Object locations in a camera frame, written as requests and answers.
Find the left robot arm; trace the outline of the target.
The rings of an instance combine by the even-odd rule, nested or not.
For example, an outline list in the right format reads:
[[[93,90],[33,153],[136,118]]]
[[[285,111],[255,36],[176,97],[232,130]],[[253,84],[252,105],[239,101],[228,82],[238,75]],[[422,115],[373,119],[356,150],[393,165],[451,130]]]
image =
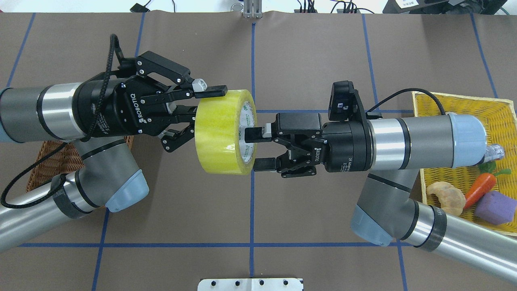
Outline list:
[[[124,210],[149,193],[127,144],[135,135],[159,136],[171,152],[193,138],[195,106],[189,98],[221,97],[188,68],[147,51],[134,58],[112,49],[105,71],[87,81],[1,91],[1,142],[60,142],[14,177],[1,193],[1,251],[100,207]],[[13,199],[21,177],[75,148],[82,163]]]

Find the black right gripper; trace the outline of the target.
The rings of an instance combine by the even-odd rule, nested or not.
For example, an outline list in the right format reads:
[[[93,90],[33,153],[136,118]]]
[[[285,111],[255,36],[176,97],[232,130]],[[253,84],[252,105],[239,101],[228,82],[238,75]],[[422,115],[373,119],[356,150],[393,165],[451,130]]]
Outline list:
[[[301,135],[316,139],[279,139]],[[373,164],[373,141],[367,121],[321,122],[320,114],[279,113],[275,121],[244,130],[247,143],[275,142],[286,147],[278,157],[257,158],[255,172],[275,172],[283,178],[312,177],[316,165],[329,173],[367,171]]]

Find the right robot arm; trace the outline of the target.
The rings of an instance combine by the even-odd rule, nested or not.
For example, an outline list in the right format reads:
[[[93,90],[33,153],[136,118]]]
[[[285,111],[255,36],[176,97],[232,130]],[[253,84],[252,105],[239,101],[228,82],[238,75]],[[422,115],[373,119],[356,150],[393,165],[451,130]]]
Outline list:
[[[260,158],[253,169],[282,177],[368,171],[356,203],[351,229],[375,245],[399,239],[427,252],[469,264],[516,283],[516,241],[462,219],[451,210],[445,185],[462,195],[485,156],[482,122],[471,115],[445,114],[381,118],[364,112],[280,113],[275,122],[242,129],[247,143],[274,142],[286,147],[279,157]]]

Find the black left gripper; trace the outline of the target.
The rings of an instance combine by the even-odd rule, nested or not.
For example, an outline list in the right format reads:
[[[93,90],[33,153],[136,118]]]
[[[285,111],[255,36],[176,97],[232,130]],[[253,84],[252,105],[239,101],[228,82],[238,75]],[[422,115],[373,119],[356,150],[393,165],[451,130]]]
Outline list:
[[[98,119],[92,137],[146,134],[160,139],[171,153],[194,138],[197,106],[170,104],[190,98],[222,97],[226,85],[208,86],[193,78],[183,65],[154,52],[135,58],[120,55],[120,71],[127,79],[110,79],[102,105],[103,81],[81,83],[73,95],[73,114],[84,134]]]

